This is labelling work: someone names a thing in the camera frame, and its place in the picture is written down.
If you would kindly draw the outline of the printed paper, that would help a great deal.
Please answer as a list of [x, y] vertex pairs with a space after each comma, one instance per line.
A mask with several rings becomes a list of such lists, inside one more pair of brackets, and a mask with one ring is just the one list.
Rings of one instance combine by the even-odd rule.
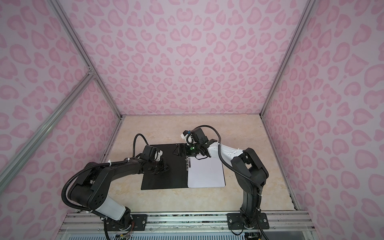
[[218, 158], [188, 157], [188, 188], [224, 188], [224, 168]]

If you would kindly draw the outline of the red folder black inside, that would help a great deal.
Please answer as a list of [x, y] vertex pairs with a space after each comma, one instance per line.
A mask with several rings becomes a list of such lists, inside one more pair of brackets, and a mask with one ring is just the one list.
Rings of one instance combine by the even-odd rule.
[[168, 164], [169, 170], [158, 175], [144, 174], [142, 190], [188, 188], [188, 157], [173, 155], [176, 146], [177, 144], [155, 146], [163, 151], [162, 158]]

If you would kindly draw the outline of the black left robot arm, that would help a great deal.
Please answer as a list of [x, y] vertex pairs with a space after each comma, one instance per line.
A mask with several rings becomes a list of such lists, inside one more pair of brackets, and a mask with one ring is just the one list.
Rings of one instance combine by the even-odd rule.
[[61, 193], [62, 201], [70, 208], [91, 212], [104, 221], [110, 221], [110, 226], [127, 229], [133, 221], [131, 210], [109, 197], [111, 183], [130, 175], [156, 175], [168, 169], [163, 159], [149, 161], [126, 158], [120, 162], [91, 162], [65, 183]]

